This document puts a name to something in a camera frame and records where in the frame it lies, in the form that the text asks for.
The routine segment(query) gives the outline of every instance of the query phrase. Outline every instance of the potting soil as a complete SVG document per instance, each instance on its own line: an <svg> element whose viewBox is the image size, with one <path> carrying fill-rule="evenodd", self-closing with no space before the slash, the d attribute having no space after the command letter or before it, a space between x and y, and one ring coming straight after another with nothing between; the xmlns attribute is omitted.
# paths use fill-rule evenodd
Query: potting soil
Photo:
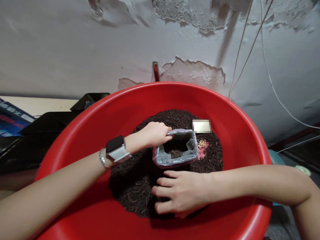
<svg viewBox="0 0 320 240"><path fill-rule="evenodd" d="M136 127L133 133L140 131L149 122L163 122L172 129L192 129L192 120L199 119L195 115L183 110L167 110L149 117ZM208 143L204 150L204 157L190 164L170 168L174 171L191 171L210 173L222 171L222 147L215 133L197 133L197 141ZM174 158L181 156L183 145L167 143L165 151ZM152 194L152 187L157 185L157 179L165 177L166 169L158 168L152 161L152 148L143 149L135 153L128 161L119 164L111 170L109 188L112 195L128 211L139 217L174 218L173 213L159 215L154 209L156 202L168 201L167 198L158 198Z"/></svg>

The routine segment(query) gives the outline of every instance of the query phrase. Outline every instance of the plastic bag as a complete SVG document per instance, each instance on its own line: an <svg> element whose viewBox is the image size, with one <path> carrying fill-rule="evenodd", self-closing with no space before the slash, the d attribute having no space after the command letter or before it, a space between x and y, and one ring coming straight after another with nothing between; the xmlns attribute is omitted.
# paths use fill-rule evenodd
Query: plastic bag
<svg viewBox="0 0 320 240"><path fill-rule="evenodd" d="M168 135L174 135L173 140L188 140L188 150L183 152L181 157L172 159L171 154L164 151L163 144L154 147L152 160L159 168L178 167L181 165L189 164L197 159L198 143L196 134L193 132L193 130L174 129L171 130Z"/></svg>

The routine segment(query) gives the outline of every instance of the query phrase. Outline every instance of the person's left hand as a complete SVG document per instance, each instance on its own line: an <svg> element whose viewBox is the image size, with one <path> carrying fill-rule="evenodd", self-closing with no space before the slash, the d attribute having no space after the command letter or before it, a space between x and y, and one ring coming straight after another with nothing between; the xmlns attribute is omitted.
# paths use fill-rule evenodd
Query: person's left hand
<svg viewBox="0 0 320 240"><path fill-rule="evenodd" d="M168 202L157 202L158 214L175 213L176 217L185 218L190 213L210 203L210 186L213 184L207 173L187 171L165 171L171 178L159 178L152 193L158 197L170 198Z"/></svg>
<svg viewBox="0 0 320 240"><path fill-rule="evenodd" d="M155 147L172 140L173 135L167 136L171 130L164 123L150 122L136 134L143 140L145 147Z"/></svg>

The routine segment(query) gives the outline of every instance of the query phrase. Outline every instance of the wall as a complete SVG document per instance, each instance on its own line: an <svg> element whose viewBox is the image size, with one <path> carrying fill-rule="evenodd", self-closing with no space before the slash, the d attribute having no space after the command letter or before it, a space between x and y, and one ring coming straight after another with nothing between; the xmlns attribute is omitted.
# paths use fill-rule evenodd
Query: wall
<svg viewBox="0 0 320 240"><path fill-rule="evenodd" d="M276 2L263 27L274 87L294 116L314 124L320 118L319 3ZM158 61L161 80L191 81L227 96L250 1L153 3L155 8L151 0L102 0L103 14L96 8L94 16L86 0L1 1L0 94L80 98L87 92L113 93L154 81L152 62ZM236 79L260 14L260 1L254 0ZM303 128L272 92L261 36L231 99L267 143Z"/></svg>

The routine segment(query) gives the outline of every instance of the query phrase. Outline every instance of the book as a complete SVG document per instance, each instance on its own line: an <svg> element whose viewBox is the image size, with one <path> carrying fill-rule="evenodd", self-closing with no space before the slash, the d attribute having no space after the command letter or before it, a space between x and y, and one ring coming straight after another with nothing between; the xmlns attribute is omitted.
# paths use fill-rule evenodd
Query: book
<svg viewBox="0 0 320 240"><path fill-rule="evenodd" d="M20 130L34 120L30 114L0 98L0 137L21 136Z"/></svg>

